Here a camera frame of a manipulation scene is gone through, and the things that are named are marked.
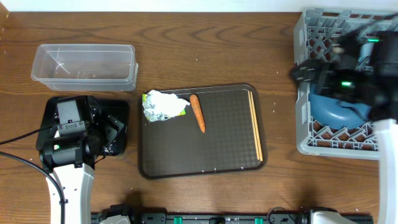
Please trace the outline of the orange carrot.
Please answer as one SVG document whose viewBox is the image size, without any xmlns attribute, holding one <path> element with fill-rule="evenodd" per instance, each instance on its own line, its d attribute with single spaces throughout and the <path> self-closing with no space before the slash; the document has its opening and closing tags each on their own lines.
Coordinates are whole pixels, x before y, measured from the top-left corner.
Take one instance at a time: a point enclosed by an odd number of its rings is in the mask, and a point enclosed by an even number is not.
<svg viewBox="0 0 398 224">
<path fill-rule="evenodd" d="M 201 109 L 200 101 L 199 101 L 197 95 L 190 96 L 190 103 L 192 106 L 192 110 L 195 114 L 195 117 L 197 119 L 198 125 L 200 127 L 200 130 L 202 133 L 205 133 L 205 131 L 206 131 L 205 120 L 204 120 L 203 112 Z"/>
</svg>

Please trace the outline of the light blue small bowl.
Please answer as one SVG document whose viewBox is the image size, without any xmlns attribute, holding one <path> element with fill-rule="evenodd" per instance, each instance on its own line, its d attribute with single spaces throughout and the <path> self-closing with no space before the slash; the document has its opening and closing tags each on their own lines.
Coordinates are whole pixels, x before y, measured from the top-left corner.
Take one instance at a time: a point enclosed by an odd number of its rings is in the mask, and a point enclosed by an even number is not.
<svg viewBox="0 0 398 224">
<path fill-rule="evenodd" d="M 373 51 L 373 47 L 374 47 L 374 42 L 367 42 L 361 46 L 358 58 L 359 66 L 366 65 L 369 62 Z"/>
</svg>

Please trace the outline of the dark blue plate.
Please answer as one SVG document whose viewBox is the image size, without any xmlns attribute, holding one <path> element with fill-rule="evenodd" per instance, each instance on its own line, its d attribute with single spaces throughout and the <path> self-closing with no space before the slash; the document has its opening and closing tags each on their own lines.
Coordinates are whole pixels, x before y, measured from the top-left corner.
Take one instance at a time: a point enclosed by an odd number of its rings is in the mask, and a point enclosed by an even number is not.
<svg viewBox="0 0 398 224">
<path fill-rule="evenodd" d="M 362 103 L 347 103 L 315 93 L 316 85 L 310 85 L 308 100 L 312 117 L 331 129 L 354 129 L 368 121 L 371 107 Z"/>
</svg>

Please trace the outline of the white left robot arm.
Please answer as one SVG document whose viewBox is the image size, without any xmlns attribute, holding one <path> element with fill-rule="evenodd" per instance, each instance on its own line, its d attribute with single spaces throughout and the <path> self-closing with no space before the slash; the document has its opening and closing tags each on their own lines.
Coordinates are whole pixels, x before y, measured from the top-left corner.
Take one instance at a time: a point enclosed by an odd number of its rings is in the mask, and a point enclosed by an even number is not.
<svg viewBox="0 0 398 224">
<path fill-rule="evenodd" d="M 36 149 L 50 193 L 51 223 L 91 223 L 95 164 L 125 150 L 130 106 L 93 96 L 47 101 Z"/>
</svg>

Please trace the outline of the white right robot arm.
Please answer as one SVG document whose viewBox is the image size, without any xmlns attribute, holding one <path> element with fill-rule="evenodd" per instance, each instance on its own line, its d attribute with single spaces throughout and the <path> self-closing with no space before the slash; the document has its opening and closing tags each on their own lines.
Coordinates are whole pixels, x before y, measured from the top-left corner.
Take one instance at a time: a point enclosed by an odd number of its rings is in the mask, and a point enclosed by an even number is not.
<svg viewBox="0 0 398 224">
<path fill-rule="evenodd" d="M 297 86 L 313 83 L 316 94 L 347 103 L 370 106 L 368 119 L 379 144 L 379 223 L 397 223 L 397 32 L 379 31 L 370 41 L 372 72 L 355 69 L 360 30 L 338 38 L 339 62 L 306 60 L 293 68 Z"/>
</svg>

